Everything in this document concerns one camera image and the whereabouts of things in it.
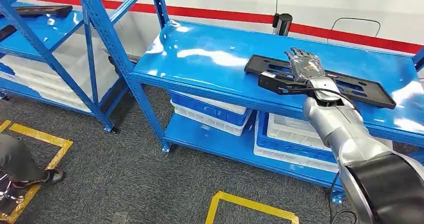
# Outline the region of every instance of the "stacked crates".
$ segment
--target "stacked crates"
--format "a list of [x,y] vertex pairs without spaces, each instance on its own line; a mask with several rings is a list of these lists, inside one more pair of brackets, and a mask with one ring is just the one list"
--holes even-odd
[[[324,146],[314,127],[304,120],[258,112],[254,154],[316,169],[337,172],[332,151]],[[376,138],[392,148],[392,142]]]
[[[103,50],[100,39],[92,38],[93,57],[99,100],[118,80],[109,55]],[[53,55],[75,82],[93,100],[86,37],[73,34],[61,44]],[[91,112],[76,93],[46,63],[5,55],[0,59],[0,78],[25,85],[39,93],[44,99]]]
[[252,109],[186,93],[169,91],[175,113],[240,136]]

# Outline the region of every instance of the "yellow floor tape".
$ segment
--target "yellow floor tape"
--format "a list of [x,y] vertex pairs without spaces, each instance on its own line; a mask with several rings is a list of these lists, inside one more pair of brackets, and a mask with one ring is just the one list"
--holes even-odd
[[220,199],[290,220],[291,224],[299,224],[299,217],[297,217],[293,212],[281,210],[269,205],[248,200],[239,196],[231,195],[222,191],[218,191],[210,201],[211,204],[209,207],[209,211],[207,212],[208,216],[206,217],[206,224],[213,224]]
[[[3,124],[1,124],[0,132],[4,131],[10,125],[10,122],[11,121],[7,120]],[[62,139],[62,138],[59,138],[59,137],[56,137],[56,136],[53,136],[38,130],[34,130],[19,124],[13,124],[9,128],[9,130],[61,147],[61,149],[57,152],[57,154],[53,157],[53,159],[47,165],[46,169],[55,168],[56,165],[59,163],[62,157],[65,156],[65,153],[73,144],[73,142],[70,140]],[[4,220],[13,224],[17,220],[17,218],[20,216],[20,214],[23,212],[23,210],[28,205],[28,203],[31,201],[31,199],[35,196],[35,194],[37,193],[39,189],[40,189],[39,184],[33,185],[26,193],[23,199],[24,201],[18,204],[16,208],[9,215],[0,212],[0,220]]]

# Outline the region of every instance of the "gray trousers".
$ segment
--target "gray trousers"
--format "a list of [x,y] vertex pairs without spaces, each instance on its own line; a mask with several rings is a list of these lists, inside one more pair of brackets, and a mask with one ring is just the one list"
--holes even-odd
[[0,170],[11,181],[38,180],[44,170],[39,168],[20,138],[0,134]]

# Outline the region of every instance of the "robotic arm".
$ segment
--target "robotic arm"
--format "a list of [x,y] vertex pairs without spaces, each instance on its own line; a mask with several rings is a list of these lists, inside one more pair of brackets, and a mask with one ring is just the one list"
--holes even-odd
[[303,104],[304,115],[333,151],[359,219],[366,224],[424,223],[424,167],[370,136],[353,102],[326,77],[319,58],[292,50],[286,54],[295,80],[314,89]]

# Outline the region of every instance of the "shelf foot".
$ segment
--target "shelf foot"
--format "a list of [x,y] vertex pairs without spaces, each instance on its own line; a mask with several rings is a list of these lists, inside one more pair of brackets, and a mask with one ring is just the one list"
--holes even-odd
[[9,101],[10,98],[5,93],[0,92],[0,100]]
[[342,199],[344,198],[344,197],[346,197],[346,194],[345,194],[345,192],[344,191],[338,191],[338,190],[335,190],[335,191],[333,191],[332,193],[331,193],[331,200],[334,202],[334,203],[336,203],[336,204],[341,204],[341,202],[342,202]]
[[119,130],[119,129],[118,129],[118,128],[116,128],[116,127],[112,127],[112,128],[105,127],[105,128],[104,128],[104,131],[106,131],[107,133],[119,134],[121,130]]
[[162,146],[162,151],[165,153],[169,153],[171,150],[171,145],[166,142],[167,145]]

